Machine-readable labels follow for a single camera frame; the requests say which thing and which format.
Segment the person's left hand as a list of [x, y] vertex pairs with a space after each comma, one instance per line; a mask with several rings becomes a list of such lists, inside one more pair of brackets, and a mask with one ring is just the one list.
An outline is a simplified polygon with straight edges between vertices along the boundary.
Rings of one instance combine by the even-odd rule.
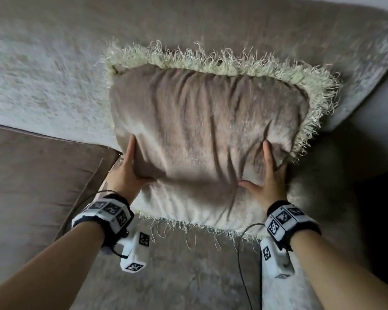
[[136, 137], [131, 135], [126, 153], [122, 163], [113, 168], [106, 178], [107, 195], [104, 198], [114, 198], [127, 201], [129, 205], [133, 203], [139, 195], [141, 188], [136, 186], [136, 174], [133, 169], [134, 155], [136, 147]]

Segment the person's right hand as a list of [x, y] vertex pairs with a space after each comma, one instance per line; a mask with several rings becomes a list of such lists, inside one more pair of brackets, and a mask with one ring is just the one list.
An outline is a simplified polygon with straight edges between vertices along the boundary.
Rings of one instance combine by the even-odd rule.
[[268, 211], [270, 206], [277, 201], [287, 201], [286, 195], [286, 170], [288, 165], [276, 166], [272, 153], [272, 146], [268, 140], [264, 140], [263, 145], [265, 176], [261, 186], [264, 192], [261, 196], [253, 196], [261, 205], [264, 211]]

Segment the beige fringed throw pillow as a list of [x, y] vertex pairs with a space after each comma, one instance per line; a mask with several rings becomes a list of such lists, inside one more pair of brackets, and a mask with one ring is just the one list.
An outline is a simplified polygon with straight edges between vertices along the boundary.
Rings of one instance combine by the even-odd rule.
[[304, 62], [231, 49], [112, 42], [103, 56], [113, 130], [134, 170], [155, 178], [132, 203], [141, 218], [248, 241], [268, 236], [263, 213], [240, 180], [262, 184], [262, 144], [277, 165], [295, 161], [333, 110], [338, 74]]

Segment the person's left forearm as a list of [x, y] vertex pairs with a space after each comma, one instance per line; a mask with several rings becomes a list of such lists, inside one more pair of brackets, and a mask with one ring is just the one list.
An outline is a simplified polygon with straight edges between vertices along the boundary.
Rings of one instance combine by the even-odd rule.
[[96, 222], [75, 226], [0, 285], [0, 310], [69, 310], [104, 238]]

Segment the person's right forearm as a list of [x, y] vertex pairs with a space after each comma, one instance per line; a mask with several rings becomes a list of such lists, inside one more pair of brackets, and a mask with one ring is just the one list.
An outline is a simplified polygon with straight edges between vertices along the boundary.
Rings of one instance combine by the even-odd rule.
[[388, 285], [320, 234], [299, 231], [290, 245], [324, 310], [388, 310]]

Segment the black white marker wristband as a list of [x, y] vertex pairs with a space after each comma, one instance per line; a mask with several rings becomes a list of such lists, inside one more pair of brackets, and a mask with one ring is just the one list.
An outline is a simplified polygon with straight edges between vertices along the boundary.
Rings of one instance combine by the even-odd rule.
[[318, 222], [284, 200], [276, 201], [269, 207], [264, 225], [275, 243], [288, 251], [293, 251], [290, 241], [299, 231], [312, 230], [321, 235]]
[[134, 218], [127, 199], [113, 192], [89, 203], [72, 219], [72, 228], [83, 222], [96, 222], [105, 235], [102, 247], [114, 248], [126, 236]]

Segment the grey-brown sofa seat cushion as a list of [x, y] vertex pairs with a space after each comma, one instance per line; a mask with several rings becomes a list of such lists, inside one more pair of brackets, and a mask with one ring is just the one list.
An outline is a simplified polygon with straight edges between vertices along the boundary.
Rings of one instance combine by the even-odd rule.
[[150, 228], [150, 259], [135, 273], [123, 272], [119, 257], [99, 253], [71, 310], [261, 310], [259, 243], [187, 233], [166, 222], [136, 218]]

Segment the brown sofa seat cushion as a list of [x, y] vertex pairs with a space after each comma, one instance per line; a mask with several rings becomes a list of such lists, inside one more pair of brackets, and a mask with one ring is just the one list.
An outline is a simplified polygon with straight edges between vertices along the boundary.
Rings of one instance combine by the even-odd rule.
[[63, 234], [75, 204], [100, 188], [118, 157], [0, 126], [0, 284]]

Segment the light grey sofa back cushion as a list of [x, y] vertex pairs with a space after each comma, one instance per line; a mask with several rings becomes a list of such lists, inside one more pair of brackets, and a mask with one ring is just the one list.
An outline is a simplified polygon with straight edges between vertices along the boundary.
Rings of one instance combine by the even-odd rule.
[[119, 150], [109, 43], [244, 48], [339, 73], [332, 131], [388, 70], [388, 10], [315, 0], [0, 0], [0, 125]]

